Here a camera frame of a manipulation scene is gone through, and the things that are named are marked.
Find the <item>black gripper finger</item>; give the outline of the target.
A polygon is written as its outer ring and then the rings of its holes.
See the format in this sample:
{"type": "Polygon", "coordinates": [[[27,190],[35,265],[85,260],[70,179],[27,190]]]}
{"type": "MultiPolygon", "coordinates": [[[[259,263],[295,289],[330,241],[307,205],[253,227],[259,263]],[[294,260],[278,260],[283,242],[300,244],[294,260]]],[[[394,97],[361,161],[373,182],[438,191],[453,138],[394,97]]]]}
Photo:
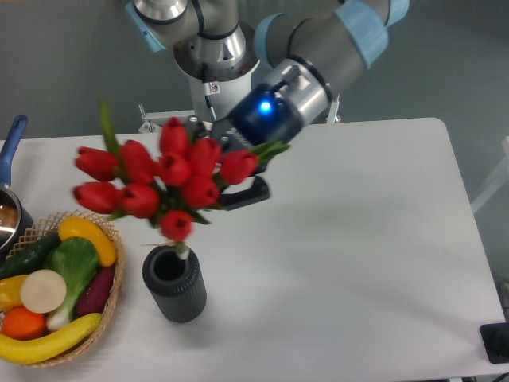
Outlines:
{"type": "Polygon", "coordinates": [[[268,200],[269,198],[270,188],[268,184],[262,177],[255,176],[250,187],[235,193],[222,194],[219,198],[219,203],[223,206],[224,210],[232,211],[268,200]]]}

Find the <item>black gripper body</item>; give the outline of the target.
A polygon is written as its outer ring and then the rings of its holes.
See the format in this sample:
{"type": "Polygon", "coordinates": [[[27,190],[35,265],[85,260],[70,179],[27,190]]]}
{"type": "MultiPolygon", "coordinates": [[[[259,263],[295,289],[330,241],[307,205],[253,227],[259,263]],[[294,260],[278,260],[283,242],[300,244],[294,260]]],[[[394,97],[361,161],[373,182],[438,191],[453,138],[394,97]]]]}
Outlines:
{"type": "Polygon", "coordinates": [[[213,138],[224,152],[251,149],[268,142],[289,143],[304,126],[298,109],[285,91],[289,85],[259,84],[226,117],[210,127],[202,119],[185,119],[192,138],[213,138]]]}

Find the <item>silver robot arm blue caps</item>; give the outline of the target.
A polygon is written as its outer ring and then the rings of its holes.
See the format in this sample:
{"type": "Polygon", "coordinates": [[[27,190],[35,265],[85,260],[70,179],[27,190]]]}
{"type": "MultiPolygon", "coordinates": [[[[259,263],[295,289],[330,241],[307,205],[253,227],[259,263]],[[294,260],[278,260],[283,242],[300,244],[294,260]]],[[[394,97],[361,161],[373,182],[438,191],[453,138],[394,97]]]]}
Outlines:
{"type": "Polygon", "coordinates": [[[169,50],[187,77],[185,126],[227,152],[290,142],[388,44],[406,1],[319,1],[310,14],[272,14],[250,27],[237,1],[129,1],[126,12],[154,52],[169,50]]]}

